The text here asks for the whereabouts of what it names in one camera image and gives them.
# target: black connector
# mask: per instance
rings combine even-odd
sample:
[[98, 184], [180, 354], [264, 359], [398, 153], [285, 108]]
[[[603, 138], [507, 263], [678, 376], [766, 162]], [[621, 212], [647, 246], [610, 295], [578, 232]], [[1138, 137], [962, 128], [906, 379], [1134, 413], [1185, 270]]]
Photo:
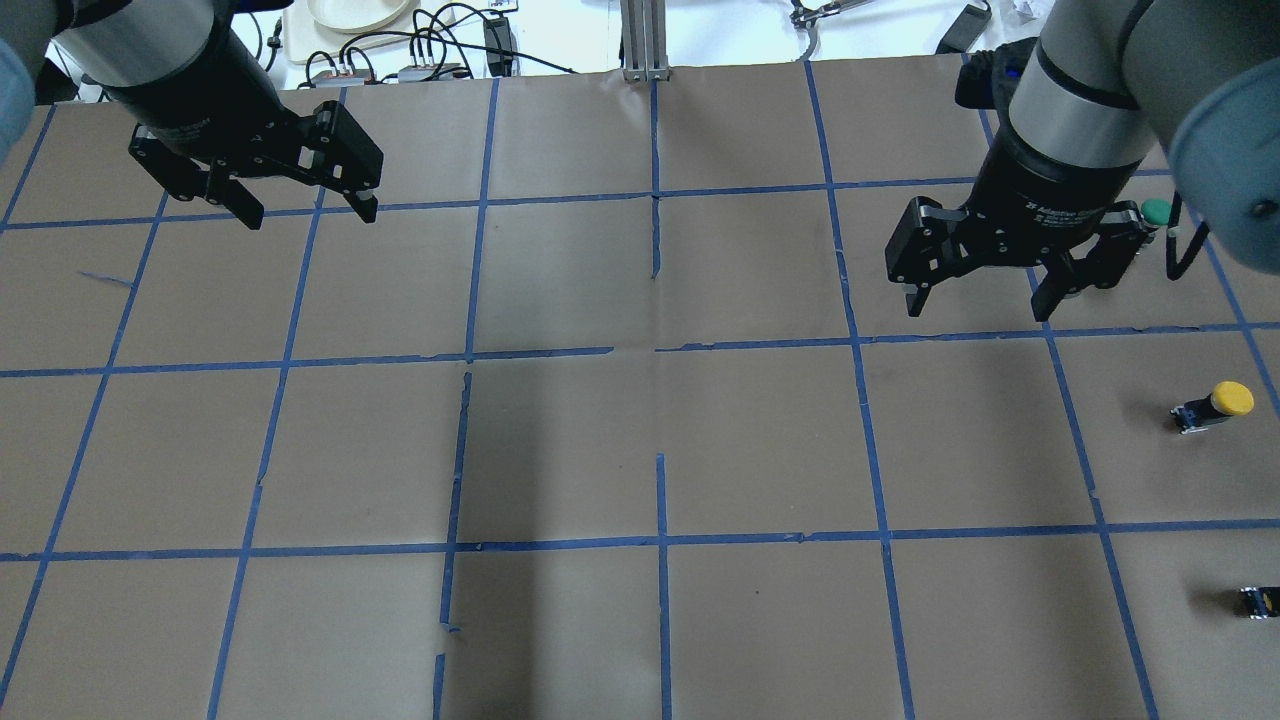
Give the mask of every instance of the black connector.
[[[507, 15], [484, 19], [484, 44], [486, 47], [513, 53], [516, 42], [511, 37], [511, 20]], [[511, 77], [516, 58], [509, 54], [488, 53], [489, 74], [493, 77]]]

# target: metal bracket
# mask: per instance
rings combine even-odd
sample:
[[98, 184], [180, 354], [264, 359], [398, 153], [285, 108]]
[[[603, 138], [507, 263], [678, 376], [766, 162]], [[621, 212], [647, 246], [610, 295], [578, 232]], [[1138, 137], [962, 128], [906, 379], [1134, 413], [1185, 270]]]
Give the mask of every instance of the metal bracket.
[[671, 77], [667, 0], [622, 0], [622, 76], [627, 82]]

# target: grid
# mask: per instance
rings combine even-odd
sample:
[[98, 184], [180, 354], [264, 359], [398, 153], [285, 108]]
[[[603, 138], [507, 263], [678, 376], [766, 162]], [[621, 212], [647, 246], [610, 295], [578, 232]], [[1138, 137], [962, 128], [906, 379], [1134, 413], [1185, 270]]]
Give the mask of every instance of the grid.
[[[669, 588], [669, 550], [681, 546], [732, 546], [732, 544], [777, 544], [777, 543], [878, 543], [881, 550], [883, 580], [886, 588], [884, 602], [887, 605], [892, 643], [895, 651], [895, 664], [900, 683], [901, 706], [906, 717], [915, 717], [915, 700], [913, 694], [911, 664], [908, 657], [908, 643], [905, 639], [904, 618], [900, 607], [899, 583], [895, 570], [895, 542], [911, 539], [947, 539], [947, 538], [1018, 538], [1018, 537], [1057, 537], [1057, 536], [1093, 536], [1097, 537], [1106, 560], [1107, 571], [1115, 593], [1115, 602], [1120, 612], [1124, 626], [1124, 635], [1128, 643], [1133, 670], [1142, 694], [1146, 714], [1149, 717], [1158, 717], [1158, 697], [1152, 689], [1147, 674], [1147, 664], [1143, 657], [1138, 632], [1130, 612], [1126, 598], [1124, 580], [1121, 578], [1116, 552], [1112, 547], [1112, 538], [1120, 534], [1137, 533], [1169, 533], [1169, 532], [1203, 532], [1203, 530], [1244, 530], [1244, 529], [1277, 529], [1280, 518], [1231, 519], [1231, 520], [1180, 520], [1180, 521], [1125, 521], [1110, 523], [1103, 512], [1102, 500], [1098, 497], [1093, 479], [1093, 470], [1088, 448], [1085, 447], [1084, 433], [1080, 428], [1075, 402], [1073, 401], [1071, 387], [1068, 382], [1068, 373], [1059, 351], [1059, 340], [1085, 338], [1085, 337], [1117, 337], [1117, 336], [1179, 336], [1179, 334], [1239, 334], [1249, 348], [1260, 375], [1262, 377], [1271, 410], [1280, 416], [1280, 396], [1277, 396], [1275, 383], [1268, 373], [1263, 359], [1263, 352], [1257, 341], [1257, 333], [1263, 331], [1277, 331], [1277, 322], [1251, 322], [1242, 307], [1239, 299], [1233, 290], [1231, 282], [1224, 268], [1224, 263], [1212, 247], [1207, 246], [1207, 259], [1213, 273], [1221, 284], [1221, 291], [1230, 304], [1235, 315], [1235, 323], [1202, 324], [1198, 327], [1151, 327], [1151, 328], [1088, 328], [1088, 329], [1057, 329], [1051, 323], [1043, 323], [1033, 331], [1002, 331], [1002, 332], [966, 332], [946, 333], [931, 336], [913, 334], [878, 334], [868, 336], [859, 332], [855, 304], [851, 299], [850, 273], [846, 266], [846, 251], [844, 232], [841, 227], [841, 211], [837, 202], [837, 192], [842, 190], [861, 190], [877, 187], [915, 187], [915, 186], [942, 186], [965, 184], [973, 182], [972, 177], [947, 178], [908, 178], [899, 181], [864, 181], [864, 182], [836, 182], [832, 170], [831, 150], [828, 145], [828, 132], [824, 126], [823, 104], [819, 97], [818, 83], [815, 82], [813, 65], [804, 64], [806, 79], [806, 92], [812, 102], [813, 122], [817, 129], [819, 152], [822, 158], [823, 182], [808, 184], [778, 184], [778, 186], [753, 186], [753, 187], [718, 187], [696, 190], [664, 190], [662, 186], [662, 173], [659, 163], [659, 99], [662, 88], [654, 83], [649, 88], [649, 118], [650, 118], [650, 149], [652, 149], [652, 190], [650, 192], [623, 192], [602, 195], [571, 195], [550, 197], [522, 197], [522, 199], [490, 199], [490, 170], [493, 164], [494, 129], [500, 104], [502, 81], [494, 81], [488, 97], [488, 117], [484, 136], [484, 160], [479, 197], [474, 201], [436, 201], [436, 202], [399, 202], [388, 204], [381, 208], [383, 213], [396, 213], [401, 210], [428, 210], [444, 208], [472, 208], [476, 210], [476, 231], [474, 242], [474, 255], [470, 278], [470, 293], [466, 318], [466, 343], [462, 352], [439, 355], [388, 355], [388, 356], [346, 356], [346, 357], [320, 357], [320, 359], [294, 359], [293, 347], [298, 332], [298, 320], [303, 305], [307, 287], [308, 270], [311, 268], [312, 250], [315, 247], [317, 229], [321, 218], [333, 214], [349, 214], [347, 208], [325, 206], [325, 192], [321, 190], [315, 199], [312, 208], [269, 210], [269, 217], [308, 217], [310, 227], [302, 263], [298, 269], [296, 291], [293, 296], [292, 313], [288, 323], [288, 333], [284, 341], [284, 352], [279, 360], [246, 360], [227, 363], [186, 363], [186, 364], [151, 364], [128, 365], [118, 364], [122, 341], [137, 299], [138, 288], [143, 282], [147, 261], [156, 241], [156, 234], [161, 225], [169, 223], [200, 223], [225, 219], [224, 214], [204, 215], [166, 215], [166, 199], [161, 197], [152, 217], [137, 217], [123, 219], [100, 220], [50, 220], [50, 222], [10, 222], [19, 196], [32, 172], [41, 147], [45, 142], [50, 126], [52, 124], [58, 109], [50, 110], [44, 126], [26, 160], [22, 177], [17, 190], [5, 210], [4, 220], [0, 223], [0, 232], [5, 229], [42, 229], [42, 228], [73, 228], [73, 227], [108, 227], [108, 225], [148, 225], [146, 245], [142, 250], [137, 270], [132, 281], [124, 281], [129, 287], [128, 300], [120, 315], [110, 354], [102, 366], [86, 368], [32, 368], [18, 370], [0, 370], [0, 379], [18, 378], [46, 378], [46, 377], [97, 377], [99, 384], [93, 395], [88, 416], [81, 433], [76, 457], [70, 474], [50, 528], [47, 542], [37, 553], [4, 553], [0, 562], [6, 564], [35, 564], [36, 575], [31, 592], [18, 626], [17, 637], [8, 655], [3, 679], [0, 679], [0, 705], [4, 703], [14, 678], [14, 671], [22, 659], [23, 643], [40, 600], [45, 575], [50, 565], [56, 562], [87, 561], [87, 560], [118, 560], [118, 561], [143, 561], [166, 559], [234, 559], [236, 575], [232, 587], [230, 602], [227, 609], [225, 624], [219, 646], [216, 671], [210, 693], [207, 717], [216, 717], [219, 714], [219, 701], [224, 674], [228, 665], [228, 655], [236, 635], [237, 611], [241, 593], [244, 587], [246, 570], [251, 559], [260, 557], [311, 557], [311, 556], [375, 556], [375, 555], [439, 555], [444, 560], [444, 577], [440, 597], [440, 624], [454, 630], [452, 626], [453, 605], [453, 575], [454, 565], [460, 555], [467, 553], [509, 553], [534, 551], [567, 551], [589, 548], [618, 548], [618, 547], [654, 547], [658, 553], [658, 601], [660, 610], [660, 708], [663, 717], [678, 716], [678, 707], [673, 700], [672, 683], [672, 630], [671, 630], [671, 588]], [[986, 114], [979, 113], [983, 129], [988, 142], [992, 131]], [[1166, 176], [1166, 170], [1143, 170], [1144, 176]], [[457, 441], [454, 455], [454, 474], [451, 496], [451, 511], [448, 536], [445, 542], [435, 543], [398, 543], [398, 544], [360, 544], [360, 546], [311, 546], [311, 547], [262, 547], [253, 542], [259, 509], [262, 498], [262, 480], [270, 466], [273, 443], [275, 441], [276, 427], [280, 418], [282, 405], [285, 398], [289, 373], [298, 368], [325, 368], [325, 366], [351, 366], [351, 365], [396, 365], [396, 364], [431, 364], [431, 363], [462, 363], [468, 366], [485, 363], [500, 363], [504, 360], [521, 359], [550, 359], [550, 357], [584, 357], [602, 356], [614, 352], [614, 347], [563, 347], [563, 348], [536, 348], [517, 351], [479, 351], [476, 350], [476, 315], [480, 299], [481, 264], [484, 259], [486, 213], [494, 206], [508, 205], [539, 205], [539, 204], [567, 204], [567, 202], [611, 202], [622, 200], [650, 199], [652, 201], [652, 258], [653, 275], [658, 277], [663, 268], [663, 236], [662, 236], [662, 206], [667, 199], [677, 197], [708, 197], [731, 195], [781, 195], [796, 192], [823, 192], [827, 199], [829, 222], [832, 228], [832, 251], [838, 270], [838, 281], [842, 299], [842, 310], [847, 324], [847, 334], [844, 337], [812, 337], [812, 338], [786, 338], [786, 340], [754, 340], [754, 341], [716, 341], [692, 342], [673, 347], [658, 347], [657, 354], [680, 352], [724, 352], [724, 351], [751, 351], [767, 348], [803, 348], [803, 347], [847, 347], [851, 355], [851, 365], [856, 383], [856, 397], [859, 404], [859, 416], [864, 434], [867, 459], [870, 471], [872, 495], [874, 498], [876, 528], [859, 530], [819, 530], [819, 532], [786, 532], [786, 533], [699, 533], [680, 534], [668, 532], [668, 502], [667, 502], [667, 461], [663, 452], [658, 452], [654, 465], [654, 492], [657, 512], [657, 533], [644, 536], [621, 537], [593, 537], [575, 539], [547, 539], [547, 541], [498, 541], [498, 542], [460, 542], [460, 514], [465, 493], [465, 459], [467, 447], [468, 413], [471, 407], [471, 389], [474, 375], [467, 372], [463, 375], [462, 396], [458, 409]], [[1036, 275], [1027, 273], [1030, 287], [1036, 287]], [[884, 488], [881, 480], [881, 456], [877, 443], [874, 407], [869, 400], [867, 363], [864, 348], [877, 345], [904, 345], [904, 343], [968, 343], [968, 342], [1005, 342], [1039, 340], [1046, 343], [1057, 382], [1057, 391], [1061, 396], [1066, 418], [1070, 425], [1071, 438], [1078, 454], [1080, 471], [1084, 478], [1085, 491], [1091, 498], [1093, 523], [1060, 524], [1060, 525], [1010, 525], [1010, 527], [968, 527], [968, 528], [895, 528], [891, 524], [886, 507]], [[109, 550], [109, 551], [58, 551], [55, 550], [63, 520], [73, 500], [77, 478], [84, 460], [86, 450], [93, 434], [95, 421], [102, 406], [104, 396], [111, 378], [116, 375], [145, 375], [164, 373], [191, 373], [191, 372], [241, 372], [241, 370], [270, 370], [278, 373], [278, 384], [271, 404], [270, 418], [266, 427], [266, 437], [262, 443], [261, 461], [257, 473], [248, 516], [244, 521], [243, 539], [239, 547], [221, 548], [168, 548], [168, 550]], [[442, 714], [445, 676], [449, 671], [448, 653], [440, 653], [435, 659], [434, 678], [431, 682], [431, 697], [436, 717]]]

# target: white round object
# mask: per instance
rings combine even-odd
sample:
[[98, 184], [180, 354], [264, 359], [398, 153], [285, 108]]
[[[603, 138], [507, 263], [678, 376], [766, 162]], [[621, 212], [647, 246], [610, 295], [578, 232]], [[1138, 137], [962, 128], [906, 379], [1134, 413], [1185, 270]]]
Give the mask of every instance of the white round object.
[[396, 19], [413, 0], [307, 0], [321, 26], [349, 35], [378, 29]]

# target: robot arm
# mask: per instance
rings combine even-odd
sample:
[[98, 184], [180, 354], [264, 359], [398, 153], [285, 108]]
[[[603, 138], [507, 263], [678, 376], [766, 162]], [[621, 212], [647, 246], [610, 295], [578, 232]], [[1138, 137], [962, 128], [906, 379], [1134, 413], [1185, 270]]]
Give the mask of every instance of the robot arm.
[[[20, 86], [27, 78], [12, 77], [15, 61], [38, 67], [56, 35], [138, 119], [129, 154], [174, 199], [204, 197], [257, 229], [265, 209], [239, 178], [284, 176], [340, 192], [361, 219], [374, 222], [381, 150], [338, 101], [323, 102], [308, 117], [284, 108], [230, 31], [234, 5], [0, 0], [0, 69], [9, 70], [0, 77]], [[4, 95], [18, 95], [29, 113], [29, 83], [17, 90]], [[6, 110], [0, 117], [15, 115]], [[20, 126], [14, 123], [18, 132]]]
[[886, 249], [909, 313], [984, 265], [1044, 265], [1039, 320], [1084, 287], [1114, 287], [1155, 231], [1116, 199], [1157, 140], [1226, 250], [1280, 273], [1277, 23], [1280, 0], [1059, 0], [1034, 49], [982, 58], [1001, 128], [973, 193], [959, 210], [916, 197]]

